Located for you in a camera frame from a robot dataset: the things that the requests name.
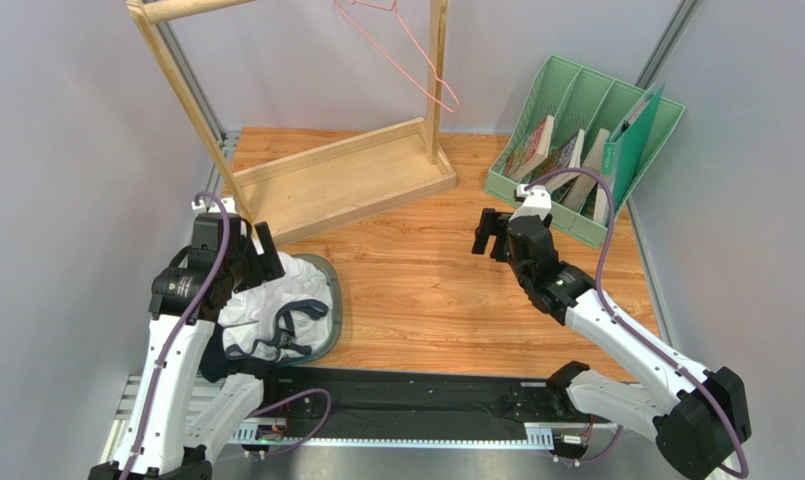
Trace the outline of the white tank top navy trim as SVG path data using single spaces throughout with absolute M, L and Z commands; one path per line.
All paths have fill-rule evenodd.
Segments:
M 285 270 L 282 255 L 291 255 L 279 255 Z M 242 351 L 241 360 L 278 363 L 281 331 L 276 321 L 276 310 L 284 303 L 280 294 L 283 292 L 285 275 L 234 294 L 221 310 L 218 324 L 224 329 L 224 340 Z

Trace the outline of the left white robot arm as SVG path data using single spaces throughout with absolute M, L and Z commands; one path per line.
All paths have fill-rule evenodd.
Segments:
M 220 368 L 225 384 L 187 420 L 201 361 L 222 308 L 235 293 L 284 275 L 266 223 L 234 213 L 201 213 L 188 246 L 153 280 L 147 357 L 129 422 L 114 455 L 91 479 L 210 479 L 213 463 L 263 398 L 268 363 Z

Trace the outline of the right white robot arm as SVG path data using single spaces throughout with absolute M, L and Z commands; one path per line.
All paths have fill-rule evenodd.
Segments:
M 550 387 L 575 410 L 653 441 L 683 477 L 708 478 L 751 436 L 743 380 L 727 367 L 713 371 L 675 351 L 599 291 L 583 270 L 560 260 L 551 218 L 515 218 L 485 208 L 472 251 L 508 263 L 538 311 L 592 341 L 638 384 L 570 362 L 550 376 Z

